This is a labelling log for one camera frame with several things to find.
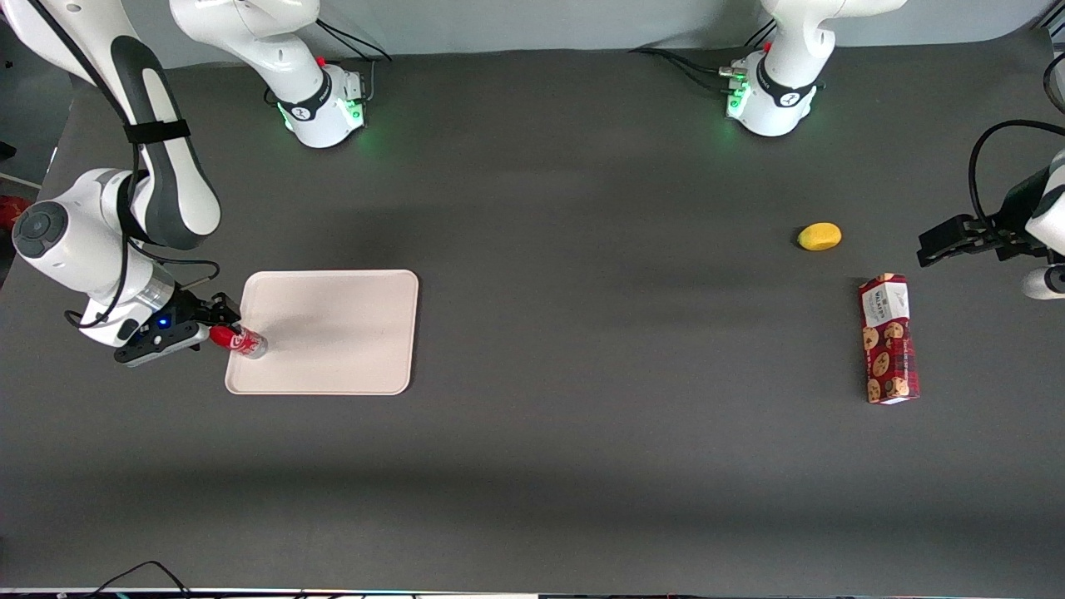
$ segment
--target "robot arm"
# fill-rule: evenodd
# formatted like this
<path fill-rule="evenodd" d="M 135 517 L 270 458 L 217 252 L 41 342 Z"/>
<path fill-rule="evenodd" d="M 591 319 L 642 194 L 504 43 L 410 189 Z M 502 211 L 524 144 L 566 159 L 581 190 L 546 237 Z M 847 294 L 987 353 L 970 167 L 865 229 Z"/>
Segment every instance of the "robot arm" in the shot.
<path fill-rule="evenodd" d="M 1030 272 L 1021 289 L 1033 300 L 1065 298 L 1063 195 L 1065 150 L 1058 152 L 1049 167 L 1010 190 L 995 214 L 958 214 L 921 233 L 917 259 L 923 268 L 944 258 L 992 249 L 1000 261 L 1021 255 L 1045 258 L 1048 265 Z"/>
<path fill-rule="evenodd" d="M 292 34 L 318 17 L 318 0 L 170 0 L 178 27 L 256 69 L 278 99 L 285 126 L 305 145 L 324 148 L 363 125 L 362 79 L 318 65 Z"/>
<path fill-rule="evenodd" d="M 789 133 L 809 114 L 815 81 L 836 48 L 836 34 L 821 27 L 825 19 L 867 17 L 901 7 L 906 0 L 761 0 L 776 19 L 772 49 L 758 50 L 733 63 L 722 74 L 734 77 L 735 90 L 726 115 L 766 136 Z M 747 81 L 747 72 L 755 77 Z"/>
<path fill-rule="evenodd" d="M 73 324 L 121 347 L 180 293 L 130 240 L 194 248 L 217 227 L 218 201 L 162 66 L 137 38 L 120 0 L 0 0 L 0 6 L 34 52 L 100 88 L 147 169 L 147 177 L 89 171 L 66 192 L 31 206 L 13 230 L 27 262 L 89 296 Z"/>
<path fill-rule="evenodd" d="M 0 0 L 0 5 L 31 50 L 100 87 L 127 136 L 141 144 L 149 176 L 130 201 L 143 229 L 133 237 L 178 249 L 198 246 L 218 226 L 218 200 L 189 143 L 163 68 L 137 38 L 121 2 Z"/>

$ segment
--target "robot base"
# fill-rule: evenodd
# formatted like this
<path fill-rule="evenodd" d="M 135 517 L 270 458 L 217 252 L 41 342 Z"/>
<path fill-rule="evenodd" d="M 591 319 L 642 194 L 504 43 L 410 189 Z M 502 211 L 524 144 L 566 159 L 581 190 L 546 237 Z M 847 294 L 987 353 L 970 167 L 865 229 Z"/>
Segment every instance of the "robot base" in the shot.
<path fill-rule="evenodd" d="M 755 72 L 758 63 L 766 56 L 766 52 L 757 51 L 749 54 L 744 59 L 733 61 L 733 70 L 739 72 Z M 757 78 L 743 76 L 737 79 L 733 76 L 730 80 L 730 87 L 733 90 L 728 98 L 728 106 L 725 108 L 725 116 L 739 120 L 753 133 L 766 137 L 779 137 L 790 133 L 807 114 L 809 114 L 809 103 L 817 93 L 817 87 L 812 87 L 804 97 L 794 94 L 796 101 L 792 106 L 782 108 L 776 104 L 773 96 L 758 83 Z"/>
<path fill-rule="evenodd" d="M 334 65 L 326 65 L 322 70 L 330 80 L 329 97 L 313 116 L 305 109 L 295 108 L 289 112 L 281 103 L 277 104 L 284 126 L 305 146 L 312 148 L 335 146 L 365 123 L 362 76 Z"/>

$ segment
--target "black cable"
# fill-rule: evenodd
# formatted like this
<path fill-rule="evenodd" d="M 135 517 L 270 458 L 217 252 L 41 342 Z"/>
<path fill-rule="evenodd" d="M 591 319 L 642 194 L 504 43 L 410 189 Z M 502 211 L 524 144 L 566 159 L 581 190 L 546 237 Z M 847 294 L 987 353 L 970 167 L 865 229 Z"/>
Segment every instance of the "black cable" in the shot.
<path fill-rule="evenodd" d="M 1065 60 L 1065 52 L 1054 56 L 1054 60 L 1050 61 L 1046 70 L 1043 71 L 1043 92 L 1047 95 L 1047 98 L 1050 99 L 1050 103 L 1054 104 L 1055 109 L 1065 114 L 1065 103 L 1062 102 L 1059 94 L 1054 93 L 1053 88 L 1050 86 L 1050 78 L 1054 75 L 1054 67 L 1056 67 L 1063 60 Z"/>
<path fill-rule="evenodd" d="M 754 42 L 754 39 L 757 36 L 761 35 L 763 31 L 766 31 L 766 28 L 768 28 L 770 26 L 773 26 L 775 23 L 776 23 L 776 19 L 772 19 L 772 18 L 769 19 L 769 21 L 767 21 L 766 25 L 761 26 L 761 28 L 759 28 L 758 31 L 755 31 L 754 33 L 751 34 L 750 37 L 747 38 L 747 42 L 743 43 L 743 47 L 746 48 L 746 47 L 750 46 L 751 42 Z"/>
<path fill-rule="evenodd" d="M 688 79 L 692 80 L 697 85 L 699 85 L 703 90 L 706 90 L 708 92 L 720 92 L 722 90 L 722 87 L 715 87 L 714 85 L 710 85 L 709 83 L 707 83 L 707 82 L 703 81 L 702 79 L 700 79 L 699 77 L 697 77 L 695 74 L 691 72 L 690 70 L 688 70 L 685 67 L 685 63 L 684 62 L 681 62 L 681 61 L 674 59 L 672 55 L 670 55 L 670 54 L 672 54 L 672 52 L 665 52 L 665 53 L 662 53 L 662 52 L 648 52 L 648 51 L 645 51 L 645 50 L 654 50 L 654 49 L 655 48 L 634 48 L 634 49 L 629 50 L 629 52 L 635 52 L 635 53 L 639 53 L 639 54 L 653 54 L 653 55 L 661 56 L 662 59 L 666 60 L 666 62 L 668 62 L 669 64 L 671 64 L 671 65 L 675 66 L 676 68 L 678 68 L 681 70 L 681 72 L 684 74 L 685 77 L 687 77 Z"/>
<path fill-rule="evenodd" d="M 137 253 L 142 254 L 143 256 L 146 256 L 146 257 L 148 257 L 148 258 L 150 258 L 150 259 L 152 259 L 152 260 L 154 260 L 157 262 L 164 263 L 164 264 L 185 264 L 185 265 L 203 264 L 203 265 L 208 265 L 208 266 L 214 268 L 214 273 L 212 273 L 212 274 L 208 275 L 207 277 L 204 277 L 203 281 L 214 280 L 215 277 L 217 277 L 222 273 L 222 265 L 219 265 L 214 260 L 179 260 L 177 258 L 164 258 L 163 256 L 157 256 L 157 255 L 152 254 L 151 252 L 148 252 L 147 249 L 141 247 L 140 245 L 137 245 L 135 243 L 130 243 L 130 247 L 132 247 Z"/>
<path fill-rule="evenodd" d="M 122 572 L 122 573 L 120 573 L 120 574 L 118 574 L 116 577 L 112 577 L 111 580 L 109 580 L 108 582 L 101 584 L 96 590 L 89 593 L 88 596 L 89 597 L 96 597 L 97 595 L 99 595 L 100 593 L 102 593 L 104 588 L 106 588 L 106 587 L 111 586 L 112 584 L 114 584 L 115 581 L 117 581 L 117 580 L 119 580 L 119 579 L 121 579 L 124 577 L 127 577 L 127 576 L 129 576 L 129 574 L 131 574 L 131 573 L 133 573 L 133 572 L 135 572 L 137 570 L 140 570 L 141 568 L 143 568 L 145 566 L 155 566 L 160 570 L 163 570 L 163 573 L 165 573 L 171 581 L 174 581 L 174 584 L 177 585 L 178 590 L 181 592 L 181 596 L 184 597 L 184 599 L 190 599 L 190 597 L 192 596 L 192 592 L 189 590 L 189 587 L 185 586 L 185 583 L 181 582 L 181 580 L 179 580 L 178 577 L 174 576 L 174 572 L 171 572 L 170 570 L 166 569 L 166 566 L 160 564 L 159 562 L 157 562 L 154 560 L 148 560 L 147 562 L 143 562 L 141 564 L 137 564 L 136 566 L 133 566 L 132 568 L 126 570 L 125 572 Z"/>
<path fill-rule="evenodd" d="M 1030 129 L 1039 129 L 1042 131 L 1049 131 L 1050 133 L 1056 133 L 1059 135 L 1065 136 L 1065 127 L 1059 127 L 1056 125 L 1051 125 L 1049 123 L 1043 123 L 1041 120 L 1027 120 L 1022 118 L 1016 118 L 1012 120 L 1003 120 L 998 125 L 995 125 L 984 131 L 977 143 L 972 146 L 972 153 L 969 156 L 969 199 L 972 201 L 972 210 L 977 213 L 977 220 L 980 224 L 987 229 L 992 237 L 995 238 L 1003 247 L 1010 245 L 1009 241 L 1005 239 L 999 230 L 992 226 L 990 220 L 987 214 L 984 213 L 984 208 L 980 204 L 980 194 L 977 192 L 977 162 L 980 159 L 980 150 L 987 143 L 988 137 L 995 134 L 996 131 L 1001 131 L 1009 127 L 1028 127 Z"/>
<path fill-rule="evenodd" d="M 359 44 L 362 44 L 363 46 L 365 46 L 367 48 L 373 48 L 374 50 L 377 50 L 377 52 L 379 54 L 381 54 L 382 56 L 384 56 L 386 59 L 388 59 L 389 62 L 392 62 L 392 56 L 390 56 L 389 53 L 386 52 L 384 50 L 382 50 L 379 46 L 375 46 L 375 45 L 371 44 L 370 42 L 366 42 L 365 39 L 363 39 L 361 37 L 356 37 L 356 36 L 351 35 L 350 33 L 348 33 L 348 32 L 340 29 L 339 27 L 331 26 L 331 25 L 327 23 L 326 21 L 324 21 L 322 19 L 317 19 L 314 22 L 316 22 L 318 25 L 318 27 L 321 27 L 322 29 L 325 29 L 326 31 L 333 31 L 335 33 L 339 33 L 339 34 L 343 35 L 344 37 L 347 37 L 348 39 L 353 39 L 353 41 L 355 41 L 355 42 L 357 42 Z"/>
<path fill-rule="evenodd" d="M 356 54 L 359 54 L 360 56 L 362 56 L 362 60 L 367 61 L 367 62 L 370 61 L 370 56 L 367 56 L 366 54 L 363 54 L 358 48 L 356 48 L 355 46 L 348 44 L 346 41 L 342 39 L 339 35 L 337 35 L 335 33 L 333 33 L 332 30 L 330 30 L 328 27 L 322 25 L 322 21 L 318 21 L 318 27 L 321 27 L 322 31 L 325 31 L 326 33 L 328 33 L 333 39 L 335 39 L 337 42 L 340 42 L 341 44 L 347 46 L 348 49 L 350 49 L 353 52 L 355 52 Z"/>
<path fill-rule="evenodd" d="M 755 42 L 755 43 L 754 43 L 754 47 L 755 47 L 755 48 L 757 48 L 758 46 L 761 46 L 761 45 L 763 45 L 763 43 L 765 43 L 765 42 L 766 42 L 766 39 L 768 39 L 768 38 L 769 38 L 769 35 L 770 35 L 771 33 L 773 33 L 774 31 L 776 31 L 776 23 L 775 23 L 775 22 L 773 23 L 773 27 L 769 28 L 769 31 L 767 31 L 767 32 L 766 32 L 766 33 L 765 33 L 765 34 L 764 34 L 764 35 L 761 36 L 761 38 L 760 38 L 760 39 L 758 39 L 757 42 Z"/>
<path fill-rule="evenodd" d="M 671 52 L 669 50 L 662 50 L 661 48 L 645 48 L 645 47 L 640 47 L 640 48 L 633 48 L 632 50 L 629 50 L 629 52 L 633 52 L 633 53 L 636 53 L 636 54 L 653 54 L 653 55 L 656 55 L 656 56 L 662 56 L 663 59 L 667 59 L 667 60 L 672 59 L 674 61 L 678 61 L 678 62 L 683 63 L 685 66 L 687 66 L 687 67 L 689 67 L 689 68 L 691 68 L 693 70 L 698 70 L 699 72 L 706 72 L 706 74 L 709 74 L 709 75 L 717 75 L 718 74 L 718 69 L 716 69 L 716 68 L 708 67 L 708 66 L 703 66 L 703 65 L 701 65 L 701 64 L 699 64 L 697 62 L 691 61 L 690 59 L 686 59 L 686 58 L 682 56 L 681 54 L 677 54 L 676 52 Z"/>
<path fill-rule="evenodd" d="M 55 17 L 48 12 L 48 9 L 42 4 L 40 0 L 30 0 L 30 3 L 33 4 L 33 7 L 37 11 L 37 14 L 40 15 L 40 18 L 48 23 L 48 28 L 51 29 L 52 32 L 60 38 L 60 42 L 62 42 L 63 45 L 66 46 L 66 49 L 73 54 L 75 60 L 78 61 L 79 65 L 81 65 L 85 75 L 88 75 L 88 78 L 93 80 L 93 84 L 100 90 L 104 99 L 108 100 L 111 108 L 118 114 L 118 118 L 121 119 L 122 125 L 128 127 L 130 125 L 130 119 L 127 117 L 126 111 L 122 109 L 121 104 L 118 103 L 118 98 L 111 93 L 111 88 L 108 87 L 108 83 L 100 76 L 100 72 L 96 70 L 96 67 L 93 66 L 88 56 L 85 55 L 73 38 L 71 38 L 66 30 L 63 29 L 63 27 L 55 20 Z"/>

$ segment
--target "red can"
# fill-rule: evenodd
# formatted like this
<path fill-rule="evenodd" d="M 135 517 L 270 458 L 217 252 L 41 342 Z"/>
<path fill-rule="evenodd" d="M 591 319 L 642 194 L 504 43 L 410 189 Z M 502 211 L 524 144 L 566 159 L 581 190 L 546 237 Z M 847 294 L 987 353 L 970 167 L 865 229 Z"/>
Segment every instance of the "red can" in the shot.
<path fill-rule="evenodd" d="M 216 324 L 211 327 L 211 341 L 251 359 L 261 358 L 266 353 L 266 338 L 247 327 L 241 327 L 241 331 L 236 333 Z"/>

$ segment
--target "black strap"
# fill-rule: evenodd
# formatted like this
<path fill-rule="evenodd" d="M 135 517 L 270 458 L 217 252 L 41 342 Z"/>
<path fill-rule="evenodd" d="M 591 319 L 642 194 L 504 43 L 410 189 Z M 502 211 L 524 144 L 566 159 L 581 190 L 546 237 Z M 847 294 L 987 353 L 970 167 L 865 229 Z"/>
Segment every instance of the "black strap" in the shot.
<path fill-rule="evenodd" d="M 769 77 L 769 72 L 766 70 L 766 58 L 763 56 L 758 61 L 758 68 L 755 70 L 755 75 L 758 79 L 758 85 L 766 91 L 767 94 L 772 96 L 773 102 L 781 108 L 791 108 L 798 106 L 800 100 L 809 94 L 810 90 L 817 85 L 816 82 L 809 83 L 808 85 L 803 85 L 802 87 L 788 87 L 787 85 L 782 85 L 773 81 Z"/>
<path fill-rule="evenodd" d="M 189 124 L 185 123 L 184 118 L 171 123 L 155 120 L 140 125 L 127 125 L 124 129 L 126 129 L 126 139 L 131 144 L 155 144 L 166 140 L 187 137 L 191 134 Z"/>

